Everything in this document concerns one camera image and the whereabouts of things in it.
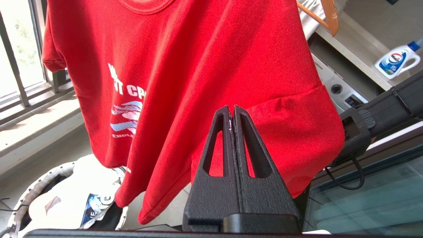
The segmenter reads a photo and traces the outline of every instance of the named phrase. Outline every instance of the black cable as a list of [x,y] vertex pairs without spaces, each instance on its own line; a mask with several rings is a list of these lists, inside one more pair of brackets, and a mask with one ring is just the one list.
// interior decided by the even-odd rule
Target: black cable
[[[0,201],[3,201],[3,200],[7,200],[7,199],[10,199],[10,197],[6,197],[6,198],[2,198],[2,199],[0,199]],[[21,204],[16,210],[10,210],[10,209],[0,209],[0,211],[5,211],[5,212],[17,212],[21,207],[29,207],[29,205],[25,205],[25,204]]]
[[361,168],[361,165],[358,163],[357,159],[352,158],[351,160],[354,163],[354,165],[357,167],[358,172],[360,173],[360,183],[356,187],[348,187],[348,186],[345,186],[343,184],[340,184],[335,179],[335,177],[333,177],[332,173],[328,170],[327,167],[325,167],[324,169],[326,170],[327,175],[329,175],[329,177],[332,179],[332,181],[334,183],[336,183],[338,186],[340,186],[341,188],[346,189],[346,190],[357,190],[357,189],[360,189],[361,187],[363,187],[363,185],[364,185],[364,173],[363,173],[363,169]]

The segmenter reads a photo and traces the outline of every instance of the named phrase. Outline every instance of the black strap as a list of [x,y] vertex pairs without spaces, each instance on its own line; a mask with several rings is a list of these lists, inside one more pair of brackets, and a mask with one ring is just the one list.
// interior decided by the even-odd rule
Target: black strap
[[336,183],[338,186],[340,186],[341,188],[344,188],[346,190],[357,190],[357,189],[360,189],[361,187],[363,187],[363,185],[364,185],[364,173],[363,173],[363,169],[361,168],[361,165],[358,163],[357,159],[352,158],[351,160],[354,163],[354,165],[357,167],[358,172],[360,173],[360,183],[357,185],[357,187],[347,187],[347,186],[339,183],[335,179],[335,177],[332,175],[332,173],[328,170],[327,167],[325,167],[324,169],[326,170],[327,175],[329,175],[329,177],[332,179],[332,181],[334,183]]
[[410,108],[408,108],[408,107],[407,107],[407,105],[405,104],[404,100],[402,100],[402,98],[398,95],[398,92],[395,90],[395,88],[394,88],[394,87],[392,87],[392,88],[391,88],[391,92],[392,92],[392,94],[396,97],[396,99],[397,99],[397,100],[398,100],[398,102],[401,104],[401,106],[404,108],[404,110],[408,113],[408,115],[410,115],[410,117],[412,117],[412,118],[414,118],[414,119],[416,119],[416,120],[418,120],[418,121],[423,122],[423,118],[420,118],[420,117],[418,117],[418,116],[414,115],[414,114],[411,112]]

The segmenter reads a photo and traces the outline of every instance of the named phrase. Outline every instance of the white lettering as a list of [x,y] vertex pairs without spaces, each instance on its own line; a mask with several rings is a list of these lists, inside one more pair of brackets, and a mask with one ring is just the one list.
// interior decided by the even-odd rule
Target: white lettering
[[138,97],[142,100],[142,97],[146,96],[146,92],[144,91],[144,89],[138,86],[137,86],[137,90],[138,90]]
[[118,75],[116,74],[116,69],[113,65],[108,64],[110,69],[110,74],[112,75],[112,78],[115,80],[115,90],[116,92],[119,92],[120,95],[123,95],[124,92],[122,91],[122,86],[124,85],[123,82],[121,82],[118,78]]
[[128,90],[128,93],[131,96],[134,96],[134,97],[138,96],[137,87],[135,87],[134,85],[128,85],[128,86],[126,86],[126,88]]

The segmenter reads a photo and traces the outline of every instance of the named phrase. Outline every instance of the window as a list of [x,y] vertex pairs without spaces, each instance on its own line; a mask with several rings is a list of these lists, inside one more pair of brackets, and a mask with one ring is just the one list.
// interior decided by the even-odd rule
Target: window
[[0,125],[73,90],[41,62],[46,0],[0,0]]

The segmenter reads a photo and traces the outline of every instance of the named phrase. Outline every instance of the detergent bottle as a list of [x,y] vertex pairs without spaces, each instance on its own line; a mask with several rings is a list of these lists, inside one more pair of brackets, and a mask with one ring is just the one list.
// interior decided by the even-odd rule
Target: detergent bottle
[[[418,56],[415,52],[420,49],[421,44],[423,44],[423,38],[418,41],[412,41],[407,45],[398,46],[380,58],[374,66],[385,77],[393,79],[395,76],[411,69],[420,62],[420,56]],[[403,68],[405,63],[410,59],[414,59],[414,62]]]

